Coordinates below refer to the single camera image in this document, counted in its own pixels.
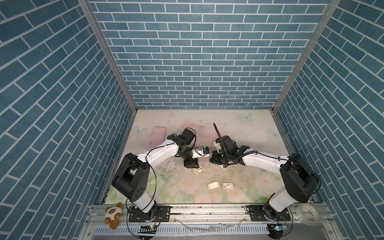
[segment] mounting plate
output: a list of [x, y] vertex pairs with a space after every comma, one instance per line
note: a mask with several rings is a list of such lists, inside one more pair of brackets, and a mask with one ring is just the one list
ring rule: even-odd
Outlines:
[[[247, 211], [250, 213], [249, 216], [251, 217], [251, 221], [253, 222], [270, 221], [265, 217], [263, 205], [249, 205], [249, 206], [246, 206], [246, 208], [247, 208]], [[284, 221], [284, 219], [286, 222], [291, 220], [291, 215], [289, 214], [287, 208], [285, 208], [280, 215], [280, 220]]]
[[[139, 217], [139, 209], [133, 208], [129, 215], [129, 222], [146, 222]], [[161, 222], [169, 222], [170, 206], [157, 206], [156, 212], [160, 213]]]

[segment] plush toy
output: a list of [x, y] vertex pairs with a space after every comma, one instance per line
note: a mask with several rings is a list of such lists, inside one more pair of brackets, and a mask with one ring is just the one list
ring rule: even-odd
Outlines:
[[108, 207], [105, 210], [105, 220], [106, 224], [109, 224], [111, 229], [116, 229], [119, 226], [119, 217], [121, 216], [121, 207], [122, 204], [119, 202], [115, 207]]

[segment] pink phone case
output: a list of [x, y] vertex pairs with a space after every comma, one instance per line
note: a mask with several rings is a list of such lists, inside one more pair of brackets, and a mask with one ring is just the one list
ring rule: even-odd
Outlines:
[[166, 136], [166, 127], [154, 127], [152, 130], [151, 137], [149, 139], [149, 144], [147, 147], [147, 150], [151, 150], [154, 147], [157, 147], [158, 145], [162, 144], [165, 140]]

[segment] tape roll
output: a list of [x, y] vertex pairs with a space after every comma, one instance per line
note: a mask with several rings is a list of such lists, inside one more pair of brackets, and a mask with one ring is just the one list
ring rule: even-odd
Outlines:
[[[301, 208], [307, 209], [312, 214], [313, 220], [309, 220], [308, 218], [306, 218]], [[316, 210], [316, 208], [312, 207], [309, 204], [298, 205], [296, 208], [296, 216], [303, 224], [307, 226], [316, 226], [320, 222], [319, 212]]]

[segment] orange wire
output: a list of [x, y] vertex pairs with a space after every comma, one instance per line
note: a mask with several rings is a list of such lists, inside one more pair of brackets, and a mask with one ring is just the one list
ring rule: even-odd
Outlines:
[[287, 226], [287, 229], [288, 229], [287, 221], [285, 220], [284, 216], [282, 216], [282, 215], [280, 215], [280, 216], [284, 219], [285, 225]]
[[161, 217], [160, 217], [160, 213], [159, 212], [158, 212], [158, 214], [159, 214], [159, 226], [160, 226]]

